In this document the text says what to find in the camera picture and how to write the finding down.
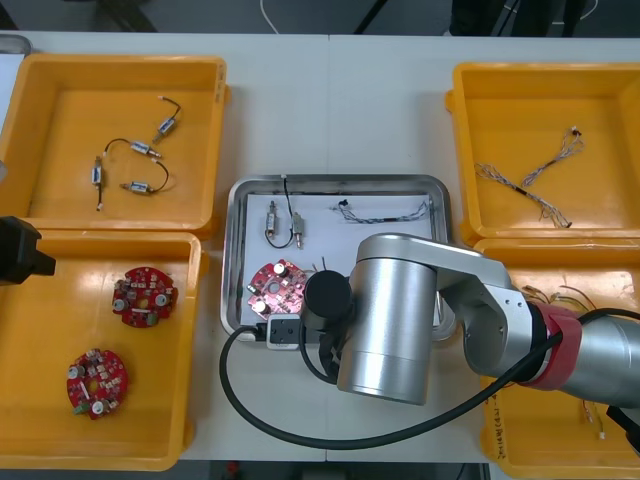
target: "red circuit board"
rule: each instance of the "red circuit board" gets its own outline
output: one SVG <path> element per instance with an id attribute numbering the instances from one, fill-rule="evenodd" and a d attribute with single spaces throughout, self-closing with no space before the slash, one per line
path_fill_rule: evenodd
<path id="1" fill-rule="evenodd" d="M 113 292 L 113 313 L 122 323 L 136 328 L 157 325 L 169 318 L 178 299 L 178 289 L 166 273 L 151 267 L 138 267 L 118 280 Z"/>
<path id="2" fill-rule="evenodd" d="M 93 349 L 69 366 L 67 394 L 74 414 L 88 413 L 91 420 L 116 410 L 127 392 L 129 377 L 113 352 Z"/>
<path id="3" fill-rule="evenodd" d="M 247 286 L 253 294 L 248 303 L 264 320 L 269 320 L 269 315 L 273 313 L 299 313 L 302 308 L 307 274 L 286 260 L 281 259 L 278 264 L 285 267 L 281 275 L 276 274 L 273 263 L 268 263 Z M 266 308 L 260 311 L 259 307 L 264 307 L 264 304 Z"/>

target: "white table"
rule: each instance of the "white table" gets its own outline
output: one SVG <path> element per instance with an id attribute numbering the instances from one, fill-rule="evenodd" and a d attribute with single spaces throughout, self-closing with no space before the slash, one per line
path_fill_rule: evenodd
<path id="1" fill-rule="evenodd" d="M 59 53 L 213 54 L 228 64 L 227 107 L 217 210 L 248 174 L 415 173 L 449 188 L 454 224 L 460 191 L 444 93 L 464 61 L 640 61 L 640 40 L 464 39 L 452 37 L 260 36 L 25 33 L 36 49 Z M 218 317 L 221 236 L 212 243 L 195 339 L 185 459 L 486 462 L 479 409 L 434 432 L 384 448 L 325 452 L 268 438 L 244 422 L 221 391 L 217 359 L 226 339 Z M 461 345 L 434 351 L 425 407 L 339 392 L 315 380 L 298 353 L 238 344 L 230 376 L 246 406 L 296 433 L 356 438 L 406 427 L 465 400 L 479 381 Z"/>

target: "yellow storage bin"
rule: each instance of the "yellow storage bin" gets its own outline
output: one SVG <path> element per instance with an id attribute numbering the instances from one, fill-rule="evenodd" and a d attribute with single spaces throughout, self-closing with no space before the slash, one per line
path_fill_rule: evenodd
<path id="1" fill-rule="evenodd" d="M 187 400 L 199 275 L 188 233 L 43 231 L 53 277 L 0 289 L 0 467 L 164 470 L 191 441 Z M 153 328 L 112 313 L 114 283 L 139 266 L 171 274 L 176 308 Z M 90 348 L 122 358 L 130 385 L 116 412 L 74 416 L 69 365 Z"/>
<path id="2" fill-rule="evenodd" d="M 548 296 L 569 285 L 598 307 L 640 309 L 640 240 L 500 239 L 476 250 L 503 262 L 514 284 Z M 493 379 L 483 378 L 483 387 Z M 515 478 L 640 478 L 640 458 L 624 431 L 597 406 L 606 438 L 588 422 L 582 401 L 518 385 L 485 403 L 485 454 Z"/>
<path id="3" fill-rule="evenodd" d="M 640 237 L 640 64 L 462 64 L 446 97 L 453 114 L 464 241 L 482 238 Z M 520 184 L 577 126 L 582 153 L 529 190 L 573 222 L 554 228 L 532 200 L 476 176 L 494 165 Z"/>
<path id="4" fill-rule="evenodd" d="M 213 199 L 225 99 L 226 65 L 217 57 L 35 54 L 20 67 L 0 138 L 8 167 L 0 215 L 38 229 L 187 230 L 213 228 Z M 175 130 L 153 148 L 171 177 L 122 142 L 104 160 L 104 208 L 96 211 L 91 169 L 112 139 L 151 145 L 156 129 L 182 106 Z"/>

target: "capacitor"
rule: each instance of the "capacitor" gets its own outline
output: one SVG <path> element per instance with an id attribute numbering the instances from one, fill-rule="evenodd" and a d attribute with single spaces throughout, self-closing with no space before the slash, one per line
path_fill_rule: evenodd
<path id="1" fill-rule="evenodd" d="M 115 302 L 113 302 L 113 310 L 116 312 L 122 312 L 126 310 L 128 306 L 129 304 L 121 298 L 117 298 Z"/>
<path id="2" fill-rule="evenodd" d="M 147 325 L 152 327 L 158 323 L 158 314 L 157 313 L 149 313 L 147 314 Z"/>
<path id="3" fill-rule="evenodd" d="M 85 369 L 81 365 L 72 366 L 67 372 L 67 378 L 69 380 L 75 380 L 78 377 L 83 377 L 85 374 Z"/>
<path id="4" fill-rule="evenodd" d="M 73 409 L 74 415 L 82 415 L 83 413 L 87 413 L 89 411 L 88 403 L 81 403 Z"/>
<path id="5" fill-rule="evenodd" d="M 158 305 L 159 307 L 164 307 L 167 303 L 169 303 L 169 299 L 166 295 L 156 295 L 156 305 Z"/>
<path id="6" fill-rule="evenodd" d="M 273 273 L 278 275 L 279 277 L 286 277 L 289 274 L 289 270 L 281 263 L 276 263 L 273 266 Z"/>
<path id="7" fill-rule="evenodd" d="M 258 300 L 254 305 L 253 305 L 253 309 L 256 311 L 256 313 L 260 313 L 263 315 L 266 315 L 267 313 L 269 313 L 270 309 L 269 309 L 269 305 L 267 305 L 265 302 L 263 302 L 262 300 Z"/>
<path id="8" fill-rule="evenodd" d="M 102 415 L 105 411 L 104 403 L 101 401 L 93 402 L 93 405 L 91 405 L 91 411 L 94 415 Z"/>

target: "stainless steel tray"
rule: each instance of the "stainless steel tray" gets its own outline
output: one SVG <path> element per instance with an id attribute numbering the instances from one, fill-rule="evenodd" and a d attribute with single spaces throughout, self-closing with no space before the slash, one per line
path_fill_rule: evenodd
<path id="1" fill-rule="evenodd" d="M 429 195 L 431 198 L 431 236 L 448 243 L 451 239 L 451 205 L 449 192 L 442 182 L 428 175 L 287 175 L 290 195 Z M 227 333 L 240 326 L 241 305 L 245 285 L 243 258 L 247 200 L 249 195 L 283 195 L 280 175 L 246 177 L 229 193 L 227 225 L 222 263 L 220 320 Z M 436 339 L 448 338 L 455 332 L 455 320 L 449 308 L 439 300 L 436 316 L 441 327 Z M 251 334 L 240 340 L 255 340 Z"/>

